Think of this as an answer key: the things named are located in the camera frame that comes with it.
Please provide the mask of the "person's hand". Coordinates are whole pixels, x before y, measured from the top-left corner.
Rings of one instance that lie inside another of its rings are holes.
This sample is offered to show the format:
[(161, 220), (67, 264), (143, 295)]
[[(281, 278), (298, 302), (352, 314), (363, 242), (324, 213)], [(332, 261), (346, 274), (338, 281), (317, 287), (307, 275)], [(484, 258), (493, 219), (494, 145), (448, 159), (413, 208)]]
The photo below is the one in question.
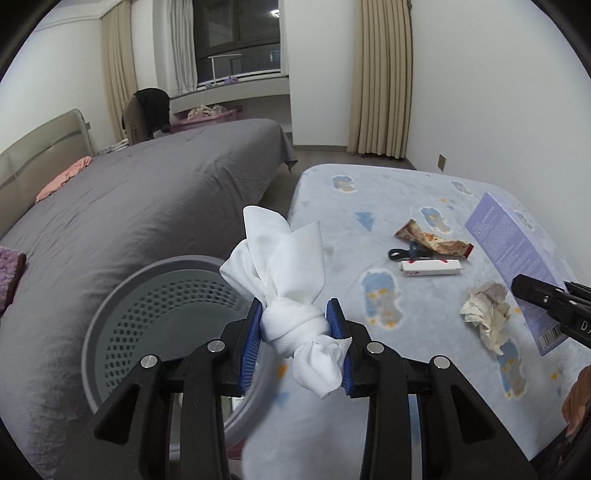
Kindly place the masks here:
[(566, 436), (574, 436), (583, 424), (591, 397), (591, 366), (580, 373), (562, 405), (562, 416), (567, 424)]

